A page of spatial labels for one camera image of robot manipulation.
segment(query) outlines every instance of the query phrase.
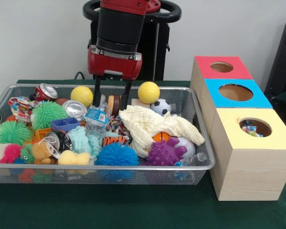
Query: wire mesh basket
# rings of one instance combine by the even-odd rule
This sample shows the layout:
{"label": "wire mesh basket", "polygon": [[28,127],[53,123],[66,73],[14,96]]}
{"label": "wire mesh basket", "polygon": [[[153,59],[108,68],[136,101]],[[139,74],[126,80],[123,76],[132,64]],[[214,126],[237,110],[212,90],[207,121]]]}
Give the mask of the wire mesh basket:
{"label": "wire mesh basket", "polygon": [[[8,100],[11,97],[29,96],[35,90],[34,84],[16,84],[7,87],[0,96],[0,123],[11,115]],[[69,98],[76,85],[52,85],[59,98]],[[102,94],[123,94],[122,86],[102,86]],[[137,98],[138,87],[132,87],[129,101]],[[205,172],[214,164],[213,150],[202,119],[195,93],[186,87],[160,87],[160,98],[172,105],[172,114],[192,122],[205,138],[205,143],[196,147],[196,152],[206,153],[207,159],[199,166],[154,167],[141,166],[61,166],[0,164],[0,183],[42,183],[42,184],[130,184],[130,185],[197,185]]]}

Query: stacked boxes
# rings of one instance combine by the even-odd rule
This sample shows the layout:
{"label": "stacked boxes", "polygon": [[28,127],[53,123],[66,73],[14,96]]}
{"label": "stacked boxes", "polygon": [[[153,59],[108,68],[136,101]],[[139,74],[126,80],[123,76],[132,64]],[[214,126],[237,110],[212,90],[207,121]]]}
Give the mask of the stacked boxes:
{"label": "stacked boxes", "polygon": [[[286,126],[238,57],[197,56],[196,92],[214,149],[219,200],[277,200],[286,182]],[[263,137],[242,130],[245,122]]]}

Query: blue spiky ball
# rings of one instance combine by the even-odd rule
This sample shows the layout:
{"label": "blue spiky ball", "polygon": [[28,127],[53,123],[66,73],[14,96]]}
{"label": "blue spiky ball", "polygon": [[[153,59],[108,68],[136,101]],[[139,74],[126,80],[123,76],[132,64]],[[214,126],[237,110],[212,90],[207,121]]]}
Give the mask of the blue spiky ball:
{"label": "blue spiky ball", "polygon": [[13,143],[22,146],[31,137],[31,130],[23,122],[7,121],[0,124],[0,144]]}
{"label": "blue spiky ball", "polygon": [[[94,164],[97,166],[137,166],[139,158],[133,149],[114,143],[102,148]],[[107,182],[114,183],[132,178],[133,171],[99,170],[99,174]]]}
{"label": "blue spiky ball", "polygon": [[52,121],[68,117],[62,106],[51,101],[39,103],[32,113],[31,121],[34,131],[50,128]]}

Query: yellow tennis ball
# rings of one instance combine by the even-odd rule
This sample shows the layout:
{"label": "yellow tennis ball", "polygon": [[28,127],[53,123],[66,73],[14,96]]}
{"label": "yellow tennis ball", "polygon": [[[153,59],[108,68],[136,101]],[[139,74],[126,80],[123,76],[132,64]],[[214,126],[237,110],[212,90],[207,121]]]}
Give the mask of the yellow tennis ball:
{"label": "yellow tennis ball", "polygon": [[89,106],[92,103],[93,94],[89,87],[78,86],[72,90],[71,99],[77,100],[85,106]]}
{"label": "yellow tennis ball", "polygon": [[139,87],[138,96],[142,103],[152,104],[159,99],[160,89],[154,82],[144,82]]}

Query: white towel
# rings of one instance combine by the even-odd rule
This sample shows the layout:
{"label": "white towel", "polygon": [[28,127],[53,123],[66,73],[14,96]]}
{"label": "white towel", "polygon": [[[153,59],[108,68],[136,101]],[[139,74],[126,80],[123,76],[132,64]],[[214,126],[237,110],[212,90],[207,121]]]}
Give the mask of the white towel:
{"label": "white towel", "polygon": [[170,115],[169,112],[163,117],[151,109],[129,105],[126,110],[120,111],[119,115],[133,137],[131,147],[143,158],[147,158],[154,142],[153,136],[159,132],[186,137],[198,146],[204,143],[204,137],[194,125],[182,117]]}

